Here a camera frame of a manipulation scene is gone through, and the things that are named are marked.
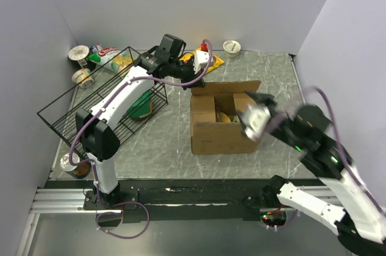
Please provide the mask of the brown cardboard express box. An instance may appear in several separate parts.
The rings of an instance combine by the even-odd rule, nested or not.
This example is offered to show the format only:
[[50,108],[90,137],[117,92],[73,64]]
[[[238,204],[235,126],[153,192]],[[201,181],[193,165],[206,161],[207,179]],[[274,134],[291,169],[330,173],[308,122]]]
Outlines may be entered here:
[[[195,155],[253,153],[258,146],[242,133],[236,112],[244,112],[254,101],[244,91],[257,91],[261,81],[209,82],[192,88],[190,99],[191,151]],[[221,123],[217,113],[232,120]]]

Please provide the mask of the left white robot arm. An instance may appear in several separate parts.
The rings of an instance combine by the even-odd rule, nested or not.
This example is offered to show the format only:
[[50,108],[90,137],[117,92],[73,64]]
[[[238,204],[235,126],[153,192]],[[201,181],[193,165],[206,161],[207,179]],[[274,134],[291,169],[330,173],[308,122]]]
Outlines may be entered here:
[[203,40],[207,52],[195,53],[188,62],[181,60],[186,43],[170,34],[161,43],[137,56],[121,82],[89,111],[81,109],[75,116],[77,135],[71,145],[80,142],[93,171],[93,185],[98,202],[112,209],[120,202],[120,185],[116,177],[114,154],[120,140],[114,133],[129,108],[155,83],[167,84],[165,77],[180,80],[179,87],[202,88],[207,70],[212,65],[212,44]]

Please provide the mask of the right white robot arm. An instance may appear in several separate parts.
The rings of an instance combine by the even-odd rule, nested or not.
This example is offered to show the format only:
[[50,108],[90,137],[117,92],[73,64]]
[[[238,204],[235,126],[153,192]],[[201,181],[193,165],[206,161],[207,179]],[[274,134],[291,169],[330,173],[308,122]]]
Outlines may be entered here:
[[324,183],[341,206],[335,206],[273,176],[261,192],[269,206],[290,206],[329,228],[355,255],[385,255],[385,209],[371,195],[355,163],[339,142],[326,134],[334,116],[316,105],[300,106],[294,117],[276,109],[271,94],[247,91],[254,104],[237,116],[243,134],[258,141],[269,134],[303,155],[300,162]]

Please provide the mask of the round yellow sponge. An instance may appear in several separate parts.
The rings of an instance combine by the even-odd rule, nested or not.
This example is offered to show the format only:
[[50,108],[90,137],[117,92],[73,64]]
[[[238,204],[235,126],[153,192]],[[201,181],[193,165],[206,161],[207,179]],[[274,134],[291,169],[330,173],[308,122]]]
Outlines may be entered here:
[[227,114],[225,114],[224,112],[218,112],[217,113],[217,120],[218,120],[218,122],[221,122],[221,123],[231,123],[232,122],[230,117]]

